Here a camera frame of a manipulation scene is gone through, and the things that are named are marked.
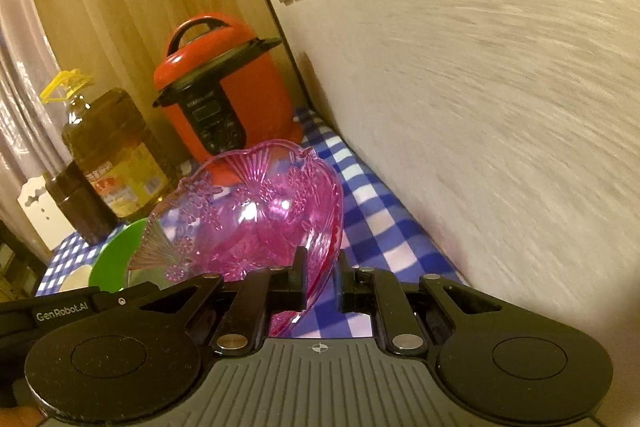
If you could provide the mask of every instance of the pressure cooker lid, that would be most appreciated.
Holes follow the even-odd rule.
[[[201,82],[207,84],[219,82],[280,44],[282,44],[281,38],[253,39],[212,58],[209,62],[166,86],[154,102],[154,107],[174,105],[188,90],[195,88]]]
[[[185,41],[185,37],[197,28],[204,29],[204,33]],[[158,92],[162,92],[172,82],[257,37],[250,26],[229,15],[197,15],[183,22],[172,33],[165,52],[166,58],[154,71],[154,85]]]

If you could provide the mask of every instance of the round black pad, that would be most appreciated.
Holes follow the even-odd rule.
[[[29,352],[25,376],[40,407],[71,423],[131,423],[190,390],[200,352],[170,314],[104,312],[52,331]]]
[[[80,373],[93,378],[124,377],[139,368],[146,359],[146,348],[136,339],[108,335],[83,342],[71,355]]]
[[[467,315],[442,346],[436,367],[473,411],[523,424],[564,425],[587,416],[612,379],[599,343],[521,309]]]
[[[564,369],[566,355],[553,342],[535,337],[519,337],[495,346],[494,362],[512,377],[543,380],[554,377]]]

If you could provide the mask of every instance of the sheer curtain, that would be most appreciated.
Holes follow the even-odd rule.
[[[50,252],[17,198],[27,179],[71,160],[60,139],[64,107],[39,99],[58,70],[33,0],[0,0],[0,219],[43,261]]]

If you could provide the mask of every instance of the gray ribbed plate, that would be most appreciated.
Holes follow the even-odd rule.
[[[420,362],[373,339],[267,339],[218,362],[202,386],[140,427],[489,427],[453,403]],[[48,420],[44,427],[65,424]],[[575,427],[596,427],[586,419]]]

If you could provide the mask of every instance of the white wall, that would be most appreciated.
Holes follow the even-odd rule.
[[[350,145],[476,287],[606,344],[640,425],[640,0],[274,3]]]

